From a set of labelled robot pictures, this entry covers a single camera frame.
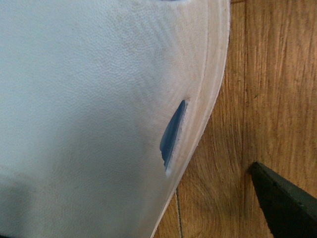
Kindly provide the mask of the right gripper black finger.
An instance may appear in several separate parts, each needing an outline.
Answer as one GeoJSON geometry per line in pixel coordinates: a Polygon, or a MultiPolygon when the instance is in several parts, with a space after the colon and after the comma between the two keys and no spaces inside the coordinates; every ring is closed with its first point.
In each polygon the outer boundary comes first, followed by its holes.
{"type": "Polygon", "coordinates": [[[270,232],[275,238],[315,238],[317,199],[264,164],[255,162],[250,174],[270,232]]]}

